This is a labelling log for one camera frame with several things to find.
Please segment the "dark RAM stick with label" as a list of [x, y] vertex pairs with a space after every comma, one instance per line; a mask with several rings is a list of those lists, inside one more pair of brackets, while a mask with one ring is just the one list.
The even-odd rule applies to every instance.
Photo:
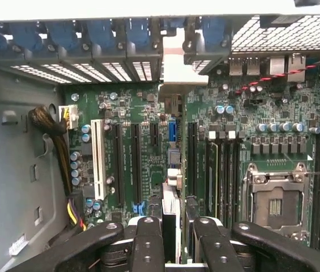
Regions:
[[207, 181], [208, 181], [208, 214], [217, 217], [219, 192], [219, 146], [215, 142], [207, 143]]

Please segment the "black RAM slot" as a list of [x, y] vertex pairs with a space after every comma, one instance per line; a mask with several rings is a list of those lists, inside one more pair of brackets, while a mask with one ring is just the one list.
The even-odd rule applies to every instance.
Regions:
[[220, 208], [219, 218], [224, 223], [224, 139], [220, 140], [219, 143], [219, 183], [220, 183]]
[[231, 222], [231, 196], [232, 196], [232, 189], [231, 189], [231, 183], [232, 183], [232, 167], [231, 167], [231, 158], [232, 158], [232, 141], [227, 140], [227, 146], [226, 146], [226, 159], [227, 159], [227, 168], [226, 168], [226, 174], [227, 174], [227, 219], [228, 223]]
[[233, 201], [232, 201], [232, 214], [233, 222], [236, 222], [238, 219], [238, 202], [239, 202], [239, 168], [240, 168], [240, 143], [239, 138], [237, 137], [233, 142]]

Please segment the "metal CPU socket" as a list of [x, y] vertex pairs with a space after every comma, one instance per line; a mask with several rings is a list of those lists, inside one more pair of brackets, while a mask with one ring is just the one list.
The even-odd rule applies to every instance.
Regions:
[[262, 170], [249, 163], [239, 218], [296, 241], [307, 242], [310, 174], [304, 162], [293, 169]]

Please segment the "white expansion slot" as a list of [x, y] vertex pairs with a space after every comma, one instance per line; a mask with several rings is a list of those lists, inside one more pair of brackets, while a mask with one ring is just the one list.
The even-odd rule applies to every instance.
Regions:
[[91, 120], [92, 161], [95, 200], [106, 197], [104, 120]]

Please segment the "short black expansion slot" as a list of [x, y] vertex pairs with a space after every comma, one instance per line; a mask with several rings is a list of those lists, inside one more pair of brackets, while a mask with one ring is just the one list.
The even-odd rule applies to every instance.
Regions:
[[150, 142], [152, 147], [157, 147], [159, 145], [158, 123], [150, 123]]

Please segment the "blue expansion slot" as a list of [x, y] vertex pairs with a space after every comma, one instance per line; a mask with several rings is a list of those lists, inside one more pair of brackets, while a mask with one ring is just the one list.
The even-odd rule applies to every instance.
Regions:
[[175, 121], [168, 122], [168, 139], [170, 142], [177, 141], [177, 123]]

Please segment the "green motherboard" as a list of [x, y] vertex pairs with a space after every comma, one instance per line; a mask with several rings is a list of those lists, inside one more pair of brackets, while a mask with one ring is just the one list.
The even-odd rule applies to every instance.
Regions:
[[[207, 143], [218, 146], [224, 139], [224, 219], [229, 228], [235, 222], [227, 219], [227, 140], [238, 137], [240, 143], [239, 206], [241, 221], [242, 179], [249, 163], [262, 170], [293, 169], [304, 162], [308, 171], [320, 171], [320, 87], [314, 83], [295, 86], [254, 86], [236, 95], [238, 81], [220, 80], [200, 87], [186, 96], [187, 124], [197, 123], [197, 195], [189, 194], [186, 146], [186, 200], [188, 217], [209, 216], [207, 181]], [[140, 216], [133, 208], [131, 158], [131, 124], [140, 125], [142, 155], [143, 215], [154, 213], [161, 203], [169, 163], [178, 163], [179, 149], [169, 142], [168, 122], [174, 118], [165, 113], [157, 85], [88, 84], [63, 88], [65, 101], [74, 107], [79, 125], [70, 131], [71, 182], [83, 193], [84, 219], [89, 227], [105, 220], [127, 225], [130, 218]], [[95, 200], [92, 161], [91, 120], [104, 120], [106, 197]], [[159, 125], [159, 145], [152, 147], [150, 123]], [[114, 194], [113, 125], [122, 125], [124, 195], [123, 208], [117, 206]], [[218, 214], [220, 208], [220, 183]], [[320, 251], [320, 175], [310, 175], [307, 246]]]

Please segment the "silver USB port block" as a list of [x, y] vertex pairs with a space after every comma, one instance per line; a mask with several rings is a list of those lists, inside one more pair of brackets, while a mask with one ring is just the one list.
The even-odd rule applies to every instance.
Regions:
[[257, 57], [229, 58], [229, 75], [240, 76], [259, 76], [261, 74], [261, 62]]

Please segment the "silver network port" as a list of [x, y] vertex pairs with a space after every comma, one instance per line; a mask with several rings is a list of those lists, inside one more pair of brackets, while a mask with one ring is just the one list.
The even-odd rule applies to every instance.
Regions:
[[306, 57], [301, 54], [292, 54], [288, 58], [287, 82], [300, 83], [305, 80]]

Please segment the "black open PC case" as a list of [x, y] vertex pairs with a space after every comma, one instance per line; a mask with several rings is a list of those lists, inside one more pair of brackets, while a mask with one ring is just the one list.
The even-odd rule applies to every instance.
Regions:
[[[71, 182], [69, 134], [79, 125], [63, 88], [88, 84], [159, 85], [164, 38], [185, 31], [185, 63], [208, 87], [238, 81], [254, 86], [320, 87], [320, 0], [0, 0], [0, 272], [98, 226], [84, 219], [83, 193]], [[288, 58], [306, 57], [305, 80], [287, 82]], [[285, 56], [284, 76], [269, 60]], [[230, 76], [229, 58], [257, 57], [259, 76]], [[186, 263], [174, 263], [175, 216], [130, 218], [125, 250], [113, 246], [88, 272], [130, 272], [130, 240], [140, 218], [160, 222], [165, 272], [209, 272], [195, 259], [193, 222], [186, 214]]]

